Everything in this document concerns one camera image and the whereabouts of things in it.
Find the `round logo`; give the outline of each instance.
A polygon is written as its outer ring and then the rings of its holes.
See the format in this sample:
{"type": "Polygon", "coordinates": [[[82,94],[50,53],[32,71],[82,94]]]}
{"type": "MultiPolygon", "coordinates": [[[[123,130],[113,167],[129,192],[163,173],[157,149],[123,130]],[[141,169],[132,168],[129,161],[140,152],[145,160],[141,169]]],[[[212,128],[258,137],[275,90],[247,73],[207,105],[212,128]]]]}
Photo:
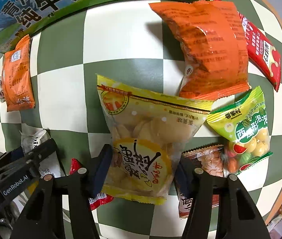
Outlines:
{"type": "Polygon", "coordinates": [[[123,111],[129,102],[128,96],[116,92],[103,91],[101,97],[110,115],[115,115],[123,111]]]}

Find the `brown snack package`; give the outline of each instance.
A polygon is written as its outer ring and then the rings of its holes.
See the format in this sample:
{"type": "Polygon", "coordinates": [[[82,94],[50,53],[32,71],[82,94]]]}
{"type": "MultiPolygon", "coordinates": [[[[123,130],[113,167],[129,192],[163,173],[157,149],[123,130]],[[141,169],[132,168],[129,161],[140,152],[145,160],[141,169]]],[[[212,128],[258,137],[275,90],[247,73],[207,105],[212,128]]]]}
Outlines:
{"type": "MultiPolygon", "coordinates": [[[[224,177],[223,162],[221,159],[221,154],[223,152],[224,146],[216,145],[198,150],[186,151],[182,155],[191,159],[194,162],[195,168],[202,168],[211,175],[224,177]]],[[[184,194],[180,192],[179,186],[175,180],[174,184],[179,198],[179,217],[187,218],[191,210],[193,199],[185,198],[184,194]]],[[[212,207],[217,207],[218,205],[219,196],[213,195],[212,207]]]]}
{"type": "Polygon", "coordinates": [[[14,50],[5,54],[2,76],[8,112],[35,107],[30,79],[29,35],[24,36],[14,50]]]}
{"type": "Polygon", "coordinates": [[[216,100],[250,89],[245,34],[232,2],[151,3],[181,42],[186,61],[180,96],[216,100]]]}

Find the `orange bag seal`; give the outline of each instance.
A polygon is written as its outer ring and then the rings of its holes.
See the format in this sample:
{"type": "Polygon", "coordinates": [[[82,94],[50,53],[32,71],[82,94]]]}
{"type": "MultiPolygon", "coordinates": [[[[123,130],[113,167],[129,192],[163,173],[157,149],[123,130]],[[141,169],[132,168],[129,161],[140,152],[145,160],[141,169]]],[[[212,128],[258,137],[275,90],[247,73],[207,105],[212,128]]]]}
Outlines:
{"type": "Polygon", "coordinates": [[[5,54],[2,69],[7,111],[31,109],[35,106],[30,79],[30,36],[24,36],[16,48],[5,54]]]}
{"type": "Polygon", "coordinates": [[[244,30],[232,2],[151,3],[181,42],[187,67],[180,96],[216,100],[250,89],[244,30]]]}

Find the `orange snack bag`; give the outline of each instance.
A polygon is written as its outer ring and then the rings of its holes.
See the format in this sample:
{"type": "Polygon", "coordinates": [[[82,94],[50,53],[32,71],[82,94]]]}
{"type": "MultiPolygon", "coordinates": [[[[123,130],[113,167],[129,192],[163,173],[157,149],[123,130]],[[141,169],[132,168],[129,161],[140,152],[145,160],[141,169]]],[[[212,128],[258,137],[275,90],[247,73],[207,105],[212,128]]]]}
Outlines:
{"type": "Polygon", "coordinates": [[[7,111],[31,109],[35,106],[30,79],[30,36],[24,36],[15,50],[5,54],[2,87],[7,111]]]}
{"type": "Polygon", "coordinates": [[[232,2],[151,3],[181,42],[186,62],[180,96],[216,100],[250,89],[245,34],[232,2]]]}

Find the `yellow snack bag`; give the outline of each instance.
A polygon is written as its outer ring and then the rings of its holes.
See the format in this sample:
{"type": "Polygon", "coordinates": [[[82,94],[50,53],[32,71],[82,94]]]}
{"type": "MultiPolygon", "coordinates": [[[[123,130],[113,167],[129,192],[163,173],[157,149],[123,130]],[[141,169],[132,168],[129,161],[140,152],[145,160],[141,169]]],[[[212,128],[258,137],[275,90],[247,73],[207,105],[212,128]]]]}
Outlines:
{"type": "Polygon", "coordinates": [[[97,90],[113,142],[102,191],[162,204],[184,146],[206,120],[213,101],[164,95],[100,75],[97,90]]]}

